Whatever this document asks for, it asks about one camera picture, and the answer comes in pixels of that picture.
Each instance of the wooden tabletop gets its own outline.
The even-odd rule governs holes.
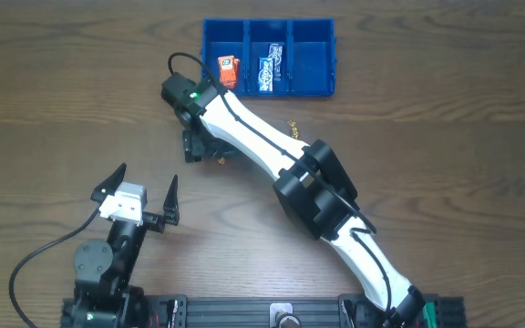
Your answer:
[[[148,234],[131,281],[147,293],[361,292],[249,160],[186,164],[160,98],[168,55],[199,54],[203,18],[323,16],[335,20],[335,94],[245,105],[332,146],[378,245],[422,292],[465,297],[471,327],[525,325],[525,0],[2,0],[0,327],[23,325],[7,293],[15,265],[79,226],[123,161],[149,210],[180,176],[180,226]],[[95,220],[19,273],[36,324],[57,325],[76,247],[109,226]]]

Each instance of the wood grain surface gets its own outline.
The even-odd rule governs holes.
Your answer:
[[[361,292],[249,160],[184,163],[160,98],[167,56],[199,54],[203,18],[321,16],[335,20],[335,95],[244,103],[335,149],[379,246],[422,292],[464,296],[471,327],[525,325],[525,0],[26,0],[0,1],[0,327],[23,325],[15,265],[79,226],[123,161],[150,210],[180,176],[180,226],[148,235],[133,274],[148,293]],[[20,272],[37,325],[57,326],[76,247],[108,229],[95,220]]]

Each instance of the cable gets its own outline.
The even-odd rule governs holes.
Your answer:
[[[37,254],[39,254],[39,253],[41,253],[41,252],[43,252],[43,251],[45,251],[47,249],[50,249],[50,248],[58,245],[62,241],[67,241],[70,238],[72,238],[72,237],[76,236],[77,234],[79,234],[82,230],[84,230],[88,226],[88,224],[90,224],[90,222],[92,222],[95,219],[97,214],[98,214],[98,208],[92,212],[92,214],[90,215],[88,220],[86,220],[79,228],[77,228],[76,230],[70,232],[69,234],[67,234],[65,236],[62,236],[62,237],[58,238],[55,241],[49,242],[48,244],[38,248],[35,251],[32,251],[29,255],[25,256],[25,258],[22,261],[20,261],[16,265],[15,269],[11,272],[11,277],[9,277],[9,299],[11,300],[11,303],[14,305],[14,308],[15,308],[15,311],[17,312],[17,314],[19,314],[19,316],[22,318],[22,320],[24,320],[24,323],[26,323],[28,327],[36,328],[36,325],[34,323],[32,323],[31,320],[29,320],[27,318],[26,314],[19,307],[19,303],[17,302],[17,299],[15,298],[15,292],[14,292],[15,277],[19,273],[19,270],[28,261],[30,261],[33,258],[35,258],[37,256]]]
[[[370,220],[364,215],[362,214],[359,210],[357,210],[354,206],[352,206],[352,204],[350,204],[347,200],[345,200],[342,196],[340,196],[335,190],[334,190],[334,187],[325,182],[323,179],[319,178],[315,172],[313,172],[307,165],[305,165],[305,163],[303,163],[300,159],[296,158],[295,156],[291,155],[291,153],[289,153],[287,150],[281,148],[279,145],[277,145],[276,143],[274,143],[272,140],[270,140],[269,138],[265,137],[264,134],[262,134],[261,132],[259,132],[256,128],[253,128],[251,127],[248,123],[246,123],[241,117],[239,117],[236,113],[234,113],[234,111],[232,110],[232,108],[230,107],[230,105],[228,104],[228,101],[226,101],[226,97],[224,96],[224,93],[225,93],[225,90],[224,90],[224,87],[221,86],[220,82],[216,79],[216,77],[214,76],[214,74],[211,72],[211,70],[206,66],[206,64],[204,64],[204,62],[202,62],[201,60],[199,60],[196,56],[194,55],[191,55],[191,54],[188,54],[188,53],[184,53],[184,52],[175,52],[173,54],[170,55],[170,57],[168,58],[168,69],[170,70],[170,73],[173,74],[173,68],[171,67],[171,60],[176,57],[176,56],[185,56],[189,59],[192,59],[193,61],[197,62],[198,64],[200,64],[200,66],[204,69],[204,71],[206,71],[206,74],[208,75],[208,77],[210,78],[210,80],[212,81],[212,84],[214,85],[214,87],[216,88],[216,90],[218,91],[218,94],[220,95],[220,98],[222,99],[222,102],[224,103],[224,106],[226,106],[226,108],[228,109],[228,111],[230,112],[230,114],[234,117],[234,119],[238,122],[240,122],[241,124],[243,124],[247,129],[249,129],[252,133],[254,133],[256,136],[258,136],[259,138],[263,139],[264,141],[266,141],[269,145],[273,146],[273,148],[277,149],[279,152],[281,152],[281,155],[283,156],[286,156],[288,157],[290,160],[292,160],[295,165],[297,165],[298,167],[304,169],[314,180],[317,180],[319,182],[319,184],[324,188],[326,189],[327,191],[329,191],[329,193],[331,193],[334,197],[336,197],[345,207],[347,207],[348,211],[352,214],[354,214],[356,217],[358,217],[365,225],[366,227],[368,227],[369,229],[369,232],[372,233],[372,234],[376,234],[376,227],[374,226],[374,224],[372,224],[372,222],[370,222]]]
[[[376,265],[378,266],[378,269],[382,272],[382,279],[384,279],[384,282],[386,283],[386,292],[388,293],[388,302],[386,302],[386,310],[384,311],[385,315],[388,315],[388,312],[390,311],[390,307],[392,305],[392,290],[390,289],[390,280],[388,280],[388,275],[386,274],[386,270],[384,270],[384,266],[382,266],[382,263],[380,263],[380,260],[374,255],[372,250],[362,241],[360,237],[358,237],[355,233],[356,232],[362,232],[365,233],[365,229],[361,228],[352,228],[350,229],[350,234],[352,235],[352,238],[354,241],[357,241],[362,247],[364,247],[365,251],[372,257]]]

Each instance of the white and blue wrapper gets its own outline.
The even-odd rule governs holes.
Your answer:
[[[273,92],[272,58],[259,58],[258,84],[260,92]]]
[[[281,62],[283,61],[283,46],[269,45],[269,58],[273,59],[273,80],[281,81]]]

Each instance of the blue plastic bin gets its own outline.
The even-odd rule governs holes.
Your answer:
[[[283,45],[280,81],[273,92],[258,91],[260,57],[269,45]],[[335,39],[332,19],[204,19],[202,59],[219,76],[218,57],[241,60],[237,95],[331,96],[335,89]]]

